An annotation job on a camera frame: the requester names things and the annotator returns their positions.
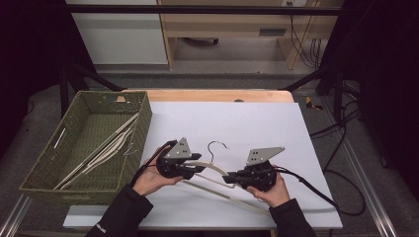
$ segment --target white table top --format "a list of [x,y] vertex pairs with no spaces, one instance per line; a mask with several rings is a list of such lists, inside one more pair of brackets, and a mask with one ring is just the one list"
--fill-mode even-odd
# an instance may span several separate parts
[[[249,150],[284,146],[285,151],[270,161],[308,180],[331,198],[327,183],[296,103],[151,102],[153,117],[142,161],[168,140],[186,137],[191,151],[210,161],[207,149],[214,143],[213,163],[235,172],[245,166]],[[222,181],[220,174],[204,170],[203,175]],[[313,228],[341,228],[341,219],[327,201],[318,197],[296,178],[283,175],[292,198],[296,198]],[[268,211],[268,205],[236,187],[229,189],[199,177],[191,182]],[[148,196],[154,204],[140,223],[143,229],[273,229],[270,215],[226,198],[179,183]],[[89,228],[96,224],[106,206],[71,206],[64,227]]]

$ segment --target gray floor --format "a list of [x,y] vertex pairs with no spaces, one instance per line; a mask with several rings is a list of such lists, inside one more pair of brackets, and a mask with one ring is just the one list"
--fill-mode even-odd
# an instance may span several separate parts
[[[288,71],[279,54],[278,45],[274,40],[267,39],[220,39],[219,45],[181,40],[175,67],[173,71],[158,66],[146,67],[146,70],[140,72],[135,71],[138,67],[131,67],[129,71],[104,67],[102,72],[109,80],[130,88],[277,89],[289,85],[311,70],[300,65],[297,70]],[[315,83],[309,83],[294,93],[294,99],[300,104],[309,132],[331,124],[324,110],[310,109],[305,105],[305,95]],[[319,100],[320,98],[314,96],[311,99],[315,105],[320,105],[322,100],[329,98]],[[350,100],[349,97],[344,97],[345,102]],[[30,107],[32,105],[34,109],[25,117],[14,142],[0,160],[1,223],[5,221],[20,196],[18,186],[30,172],[59,123],[58,87],[53,86],[33,95]],[[380,155],[362,121],[351,120],[347,132],[347,139],[371,179],[398,236],[419,236],[418,201],[408,191],[395,170],[384,169],[381,166]],[[313,139],[312,142],[319,162],[324,166],[338,143],[337,133]],[[355,181],[346,154],[342,150],[337,153],[330,168]],[[326,175],[326,180],[342,209],[356,211],[361,207],[359,196],[347,183],[330,174]],[[19,230],[72,232],[61,227],[67,209],[66,206],[48,206],[34,201]],[[341,215],[341,218],[344,227],[335,230],[334,236],[381,236],[368,210],[361,216]],[[319,231],[318,234],[327,236],[327,232],[324,231]]]

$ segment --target black jacket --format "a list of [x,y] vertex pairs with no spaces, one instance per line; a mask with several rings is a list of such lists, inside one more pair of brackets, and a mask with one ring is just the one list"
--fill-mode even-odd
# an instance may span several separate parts
[[[136,237],[139,223],[152,208],[153,205],[146,197],[137,194],[130,186],[125,186],[86,237]],[[277,236],[316,236],[296,199],[269,210],[277,223]]]

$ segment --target horizontal black bar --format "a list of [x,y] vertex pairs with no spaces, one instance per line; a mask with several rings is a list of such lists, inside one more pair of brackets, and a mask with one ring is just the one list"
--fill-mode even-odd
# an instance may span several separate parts
[[357,10],[318,7],[258,7],[258,6],[191,6],[191,5],[45,5],[54,11],[70,13],[111,14],[227,14],[227,15],[301,15],[340,16],[357,14]]

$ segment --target basket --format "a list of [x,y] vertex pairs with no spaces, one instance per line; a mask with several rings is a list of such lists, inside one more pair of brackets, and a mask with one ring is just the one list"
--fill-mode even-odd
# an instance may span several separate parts
[[[132,132],[117,154],[68,189],[54,189],[137,113]],[[140,165],[151,117],[146,92],[78,92],[19,189],[51,204],[110,204]]]

